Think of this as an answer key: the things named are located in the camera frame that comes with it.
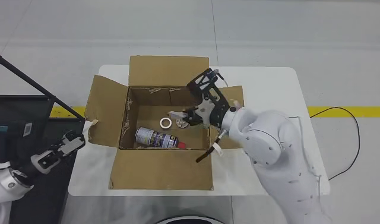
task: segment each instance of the label sticker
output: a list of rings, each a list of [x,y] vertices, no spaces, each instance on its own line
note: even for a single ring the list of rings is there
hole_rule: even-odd
[[[218,153],[219,156],[223,155],[223,151],[222,151],[221,147],[218,145],[218,143],[214,143],[213,147],[215,148],[215,151]]]
[[[31,125],[32,125],[31,122],[29,122],[28,124],[25,124],[23,137],[25,137],[31,133]]]

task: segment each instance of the tape roll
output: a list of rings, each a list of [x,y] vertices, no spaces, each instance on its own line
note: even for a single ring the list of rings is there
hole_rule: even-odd
[[[164,126],[164,125],[162,124],[162,122],[165,121],[165,120],[168,120],[168,121],[169,121],[168,126]],[[170,118],[162,118],[162,119],[160,120],[160,126],[161,126],[163,129],[168,129],[168,128],[170,128],[170,127],[172,126],[172,120],[170,120]]]

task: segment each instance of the cardboard box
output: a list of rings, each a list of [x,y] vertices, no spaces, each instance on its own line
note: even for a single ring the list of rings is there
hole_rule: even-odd
[[[185,87],[208,68],[208,58],[188,56],[131,56],[129,86],[95,75],[85,117],[98,120],[88,132],[91,143],[117,147],[110,189],[212,190],[211,156],[195,160],[213,143],[217,131],[202,125],[168,130],[159,122],[168,111],[198,105]],[[228,101],[243,104],[241,86],[221,89]],[[135,142],[139,127],[175,135],[186,149],[146,147]],[[222,147],[237,148],[223,139]]]

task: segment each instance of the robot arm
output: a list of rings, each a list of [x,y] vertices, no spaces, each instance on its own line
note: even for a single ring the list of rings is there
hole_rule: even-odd
[[[190,125],[215,126],[220,131],[216,143],[224,134],[238,141],[289,224],[330,223],[319,203],[319,177],[310,167],[301,136],[289,117],[277,111],[255,114],[248,108],[230,107],[215,86],[217,76],[218,71],[208,69],[192,80],[188,88],[201,104],[169,115]]]
[[[5,147],[5,136],[3,132],[0,141],[1,147]],[[34,180],[37,177],[48,174],[62,160],[82,148],[85,142],[83,134],[69,131],[45,152],[33,155],[23,165],[0,169],[0,203],[24,197],[33,188]]]

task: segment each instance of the spray can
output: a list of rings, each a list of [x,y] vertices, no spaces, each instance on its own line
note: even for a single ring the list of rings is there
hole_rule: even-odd
[[[137,129],[135,141],[149,147],[159,147],[165,149],[174,147],[178,147],[180,149],[186,148],[186,144],[180,142],[178,137],[144,127],[139,127],[139,129]]]

